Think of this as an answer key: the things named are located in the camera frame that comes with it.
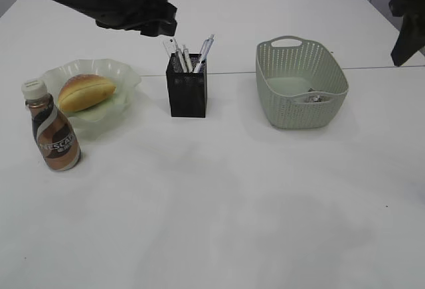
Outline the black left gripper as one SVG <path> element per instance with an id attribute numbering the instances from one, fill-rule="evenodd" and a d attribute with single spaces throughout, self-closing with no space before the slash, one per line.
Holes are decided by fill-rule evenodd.
<path id="1" fill-rule="evenodd" d="M 141 35 L 173 37 L 177 8 L 168 0 L 98 0 L 96 24 L 104 29 L 138 31 Z"/>

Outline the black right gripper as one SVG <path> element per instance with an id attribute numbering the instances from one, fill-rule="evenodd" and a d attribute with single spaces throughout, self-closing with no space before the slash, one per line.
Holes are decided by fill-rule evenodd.
<path id="1" fill-rule="evenodd" d="M 424 47 L 424 0 L 390 0 L 393 17 L 403 17 L 402 26 L 391 59 L 395 66 L 402 66 Z"/>

